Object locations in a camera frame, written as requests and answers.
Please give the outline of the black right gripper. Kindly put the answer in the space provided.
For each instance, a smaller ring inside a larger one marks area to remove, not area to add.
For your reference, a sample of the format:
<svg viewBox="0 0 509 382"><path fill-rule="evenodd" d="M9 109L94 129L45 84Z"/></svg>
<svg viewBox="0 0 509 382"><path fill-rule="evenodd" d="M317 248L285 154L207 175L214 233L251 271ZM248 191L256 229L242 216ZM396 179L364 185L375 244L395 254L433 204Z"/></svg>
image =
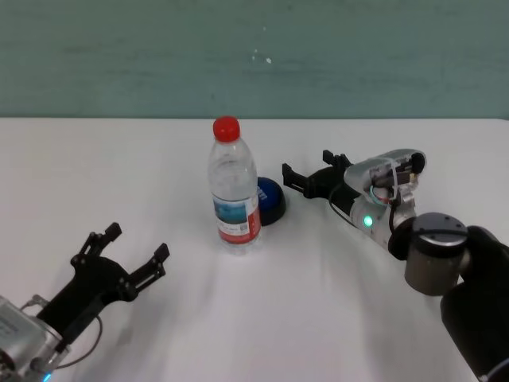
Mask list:
<svg viewBox="0 0 509 382"><path fill-rule="evenodd" d="M344 180L345 171L352 163L345 154L336 155L330 150L323 150L322 159L330 167L318 170L309 177L296 173L289 164L283 163L283 184L305 198L331 201L344 215L350 216L354 201L360 196Z"/></svg>

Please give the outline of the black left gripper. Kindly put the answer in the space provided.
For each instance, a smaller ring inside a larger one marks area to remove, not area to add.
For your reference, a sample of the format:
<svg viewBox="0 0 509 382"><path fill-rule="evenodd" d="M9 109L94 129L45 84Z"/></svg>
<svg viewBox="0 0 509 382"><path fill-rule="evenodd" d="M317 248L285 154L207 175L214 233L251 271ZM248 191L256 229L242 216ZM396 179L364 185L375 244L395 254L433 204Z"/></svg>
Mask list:
<svg viewBox="0 0 509 382"><path fill-rule="evenodd" d="M75 269L72 280L37 314L63 341L76 340L109 304L134 301L141 291L166 275L164 262L170 257L166 243L130 274L115 261L100 257L121 234L116 222L103 233L91 232L71 259Z"/></svg>

